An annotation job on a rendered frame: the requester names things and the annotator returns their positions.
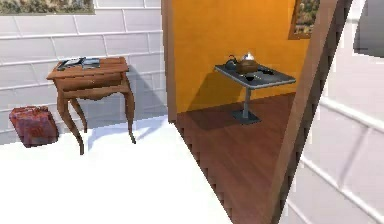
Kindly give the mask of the wood framed picture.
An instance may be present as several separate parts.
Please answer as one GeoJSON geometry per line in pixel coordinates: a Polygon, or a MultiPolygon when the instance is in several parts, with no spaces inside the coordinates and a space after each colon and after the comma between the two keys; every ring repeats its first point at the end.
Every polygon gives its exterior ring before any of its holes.
{"type": "Polygon", "coordinates": [[[289,39],[299,40],[311,37],[319,5],[320,0],[295,0],[289,39]]]}

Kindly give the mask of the red patterned cushion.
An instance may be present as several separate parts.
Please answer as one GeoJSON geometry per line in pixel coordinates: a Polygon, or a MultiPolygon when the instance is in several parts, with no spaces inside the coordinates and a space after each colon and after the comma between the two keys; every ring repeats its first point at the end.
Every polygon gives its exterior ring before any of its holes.
{"type": "Polygon", "coordinates": [[[14,108],[9,119],[26,148],[55,143],[59,132],[47,106],[14,108]]]}

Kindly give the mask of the grey book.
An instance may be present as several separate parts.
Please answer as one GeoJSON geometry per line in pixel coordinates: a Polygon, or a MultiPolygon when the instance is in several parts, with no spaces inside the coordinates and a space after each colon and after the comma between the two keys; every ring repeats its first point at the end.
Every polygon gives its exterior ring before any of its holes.
{"type": "Polygon", "coordinates": [[[81,65],[84,60],[85,60],[85,58],[81,57],[81,58],[75,58],[75,59],[69,59],[69,60],[62,61],[59,63],[57,70],[58,71],[64,71],[66,68],[71,68],[74,66],[81,65]]]}

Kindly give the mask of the framed landscape picture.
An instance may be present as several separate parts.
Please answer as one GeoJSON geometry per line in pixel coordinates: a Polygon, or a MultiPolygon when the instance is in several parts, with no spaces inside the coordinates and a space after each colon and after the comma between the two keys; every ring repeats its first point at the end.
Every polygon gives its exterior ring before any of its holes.
{"type": "Polygon", "coordinates": [[[0,16],[93,14],[93,0],[0,0],[0,16]]]}

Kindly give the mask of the black kettle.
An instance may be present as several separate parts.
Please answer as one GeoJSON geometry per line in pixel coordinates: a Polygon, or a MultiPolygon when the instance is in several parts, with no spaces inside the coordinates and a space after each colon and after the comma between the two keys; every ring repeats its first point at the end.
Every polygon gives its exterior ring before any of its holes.
{"type": "Polygon", "coordinates": [[[228,70],[235,70],[237,66],[237,59],[234,55],[229,56],[229,60],[225,63],[225,68],[228,70]]]}

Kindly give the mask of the brown wooden side table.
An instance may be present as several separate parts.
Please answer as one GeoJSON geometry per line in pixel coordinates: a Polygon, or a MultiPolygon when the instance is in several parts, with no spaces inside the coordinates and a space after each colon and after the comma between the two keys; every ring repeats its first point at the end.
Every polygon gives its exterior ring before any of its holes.
{"type": "Polygon", "coordinates": [[[47,80],[51,80],[57,89],[57,110],[75,136],[81,155],[84,154],[83,139],[68,109],[68,104],[71,104],[82,121],[84,132],[87,132],[87,121],[78,102],[79,99],[97,101],[112,94],[121,93],[125,99],[128,133],[132,143],[136,143],[133,135],[135,101],[126,75],[129,68],[124,57],[101,58],[100,67],[93,69],[82,69],[76,66],[59,71],[58,67],[59,64],[48,74],[47,80]]]}

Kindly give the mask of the brown round pot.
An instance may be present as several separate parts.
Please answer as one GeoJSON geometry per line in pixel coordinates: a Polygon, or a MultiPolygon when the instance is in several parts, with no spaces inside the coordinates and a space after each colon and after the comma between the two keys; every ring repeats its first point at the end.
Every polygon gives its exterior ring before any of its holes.
{"type": "Polygon", "coordinates": [[[258,63],[255,61],[254,56],[248,52],[238,61],[236,72],[239,74],[246,74],[256,72],[258,70],[258,63]]]}

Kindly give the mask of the grey pedestal table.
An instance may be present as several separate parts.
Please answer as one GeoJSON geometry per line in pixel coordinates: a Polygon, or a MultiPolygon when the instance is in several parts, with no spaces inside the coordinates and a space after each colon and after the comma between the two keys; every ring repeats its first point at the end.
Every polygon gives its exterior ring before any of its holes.
{"type": "Polygon", "coordinates": [[[252,124],[261,121],[260,118],[249,111],[249,101],[252,90],[293,84],[296,82],[294,77],[263,65],[259,65],[256,72],[247,74],[238,74],[234,70],[226,69],[224,65],[216,65],[214,70],[229,77],[245,88],[246,93],[243,108],[232,112],[232,116],[241,124],[252,124]]]}

